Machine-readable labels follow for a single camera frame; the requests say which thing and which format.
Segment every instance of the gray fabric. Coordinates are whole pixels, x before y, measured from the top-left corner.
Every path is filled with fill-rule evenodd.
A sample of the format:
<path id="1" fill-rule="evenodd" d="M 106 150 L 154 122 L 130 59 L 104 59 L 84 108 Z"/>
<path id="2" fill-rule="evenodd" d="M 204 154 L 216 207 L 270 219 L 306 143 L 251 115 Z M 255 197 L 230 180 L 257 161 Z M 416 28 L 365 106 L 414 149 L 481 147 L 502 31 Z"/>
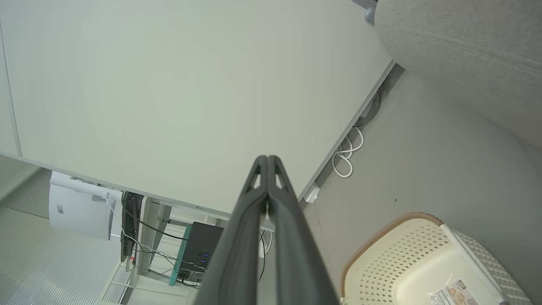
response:
<path id="1" fill-rule="evenodd" d="M 542 2 L 380 0 L 378 37 L 406 70 L 542 149 Z"/>

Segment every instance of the coiled white cable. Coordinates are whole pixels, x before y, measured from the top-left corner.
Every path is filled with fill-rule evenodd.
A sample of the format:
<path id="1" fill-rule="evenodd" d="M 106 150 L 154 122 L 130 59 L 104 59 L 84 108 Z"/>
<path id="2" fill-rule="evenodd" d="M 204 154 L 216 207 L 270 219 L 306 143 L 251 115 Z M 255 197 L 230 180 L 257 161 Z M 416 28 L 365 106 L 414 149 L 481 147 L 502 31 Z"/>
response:
<path id="1" fill-rule="evenodd" d="M 348 178 L 350 177 L 350 175 L 352 175 L 352 172 L 354 171 L 354 166 L 352 166 L 352 162 L 350 162 L 350 157 L 352 156 L 352 153 L 358 149 L 360 149 L 362 146 L 363 146 L 363 134 L 362 134 L 362 131 L 357 128 L 357 127 L 354 127 L 356 129 L 356 131 L 358 131 L 358 134 L 359 134 L 359 137 L 362 139 L 361 143 L 359 143 L 359 145 L 357 147 L 353 147 L 353 144 L 352 144 L 352 141 L 350 140 L 350 138 L 348 138 L 348 135 L 346 136 L 345 140 L 348 141 L 348 144 L 350 146 L 350 149 L 346 149 L 346 150 L 342 150 L 343 149 L 343 144 L 341 143 L 341 145 L 339 146 L 339 148 L 337 148 L 337 151 L 333 154 L 333 156 L 331 157 L 331 164 L 333 165 L 333 169 L 335 170 L 335 172 L 337 173 L 337 175 L 339 175 L 340 177 L 343 177 L 343 178 Z M 337 169 L 337 167 L 335 166 L 335 156 L 339 156 L 341 159 L 343 159 L 344 161 L 346 161 L 346 163 L 348 163 L 348 165 L 350 166 L 350 171 L 348 172 L 348 174 L 346 175 L 343 175 L 339 172 L 339 170 Z"/>

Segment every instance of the label on basket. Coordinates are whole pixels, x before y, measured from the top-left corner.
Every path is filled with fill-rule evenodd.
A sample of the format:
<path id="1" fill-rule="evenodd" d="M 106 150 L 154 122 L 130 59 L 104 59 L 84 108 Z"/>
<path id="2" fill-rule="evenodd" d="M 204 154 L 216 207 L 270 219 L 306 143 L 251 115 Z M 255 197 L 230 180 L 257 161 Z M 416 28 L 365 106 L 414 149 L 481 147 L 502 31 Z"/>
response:
<path id="1" fill-rule="evenodd" d="M 460 279 L 428 296 L 433 305 L 478 305 L 470 290 Z"/>

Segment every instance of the white cable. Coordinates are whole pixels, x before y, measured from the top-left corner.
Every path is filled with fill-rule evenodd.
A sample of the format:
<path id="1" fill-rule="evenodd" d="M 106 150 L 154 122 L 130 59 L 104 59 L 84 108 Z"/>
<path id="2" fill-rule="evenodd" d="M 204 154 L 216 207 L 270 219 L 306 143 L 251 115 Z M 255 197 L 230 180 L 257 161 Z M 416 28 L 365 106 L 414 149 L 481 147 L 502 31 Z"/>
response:
<path id="1" fill-rule="evenodd" d="M 271 243 L 272 242 L 273 242 L 273 233 L 271 232 L 271 238 L 269 239 L 269 244 L 267 245 L 266 254 L 267 254 L 267 252 L 269 252 L 269 249 L 271 249 Z"/>
<path id="2" fill-rule="evenodd" d="M 109 196 L 109 193 L 105 193 L 105 194 L 104 194 L 104 199 L 105 199 L 107 205 L 109 206 L 109 208 L 111 209 L 111 211 L 113 211 L 113 218 L 114 218 L 114 219 L 117 221 L 117 223 L 119 224 L 120 229 L 122 230 L 122 233 L 124 234 L 124 236 L 126 236 L 127 238 L 130 238 L 131 240 L 133 240 L 136 244 L 139 245 L 140 248 L 143 246 L 143 247 L 149 249 L 151 252 L 161 253 L 161 254 L 163 254 L 164 256 L 170 257 L 169 255 L 167 255 L 167 254 L 165 254 L 165 253 L 163 253 L 163 252 L 160 252 L 160 251 L 158 251 L 158 250 L 154 250 L 154 249 L 150 248 L 150 247 L 147 246 L 147 245 L 142 245 L 142 244 L 140 244 L 137 240 L 135 240 L 135 239 L 133 239 L 132 237 L 128 236 L 128 235 L 126 234 L 126 232 L 124 232 L 124 229 L 122 228 L 122 224 L 120 223 L 120 220 L 117 218 L 117 215 L 115 215 L 115 209 L 111 206 L 111 203 L 109 203 L 110 199 L 109 199 L 108 196 Z M 201 267 L 201 266 L 198 266 L 198 265 L 194 264 L 193 262 L 187 262 L 187 261 L 181 260 L 181 259 L 180 259 L 180 261 L 181 261 L 181 262 L 184 262 L 184 263 L 187 263 L 187 264 L 192 264 L 192 265 L 194 265 L 194 266 L 196 266 L 196 267 L 198 267 L 198 268 L 203 269 L 203 271 L 206 272 L 205 268 L 203 268 L 203 267 Z"/>
<path id="3" fill-rule="evenodd" d="M 341 143 L 341 145 L 337 148 L 337 151 L 333 154 L 333 156 L 331 157 L 331 164 L 333 165 L 333 169 L 335 170 L 335 172 L 337 173 L 337 175 L 339 175 L 340 177 L 343 177 L 343 178 L 348 178 L 350 177 L 350 175 L 352 175 L 352 172 L 354 171 L 354 166 L 352 166 L 352 162 L 350 162 L 350 157 L 352 156 L 352 153 L 358 149 L 360 149 L 362 146 L 363 146 L 363 134 L 362 134 L 362 131 L 357 128 L 357 127 L 354 127 L 358 133 L 359 133 L 359 137 L 362 139 L 362 142 L 359 143 L 359 145 L 354 148 L 353 147 L 353 144 L 352 144 L 352 141 L 350 140 L 350 138 L 348 138 L 348 135 L 346 136 L 346 140 L 348 141 L 348 144 L 350 145 L 350 149 L 346 149 L 346 150 L 342 150 L 343 148 L 343 144 Z M 346 163 L 348 163 L 348 165 L 350 166 L 350 171 L 348 172 L 348 174 L 346 175 L 343 175 L 339 172 L 339 170 L 336 168 L 335 166 L 335 156 L 339 156 L 341 159 L 343 159 L 344 161 L 346 161 Z"/>

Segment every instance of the laundry basket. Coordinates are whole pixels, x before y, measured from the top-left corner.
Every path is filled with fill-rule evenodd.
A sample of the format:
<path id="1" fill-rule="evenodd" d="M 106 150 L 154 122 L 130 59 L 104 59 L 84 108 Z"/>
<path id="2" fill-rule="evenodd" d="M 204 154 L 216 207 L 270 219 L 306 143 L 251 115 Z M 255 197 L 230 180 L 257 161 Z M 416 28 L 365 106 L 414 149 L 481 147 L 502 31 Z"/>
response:
<path id="1" fill-rule="evenodd" d="M 349 259 L 340 294 L 350 305 L 532 305 L 476 240 L 419 212 L 388 224 Z"/>

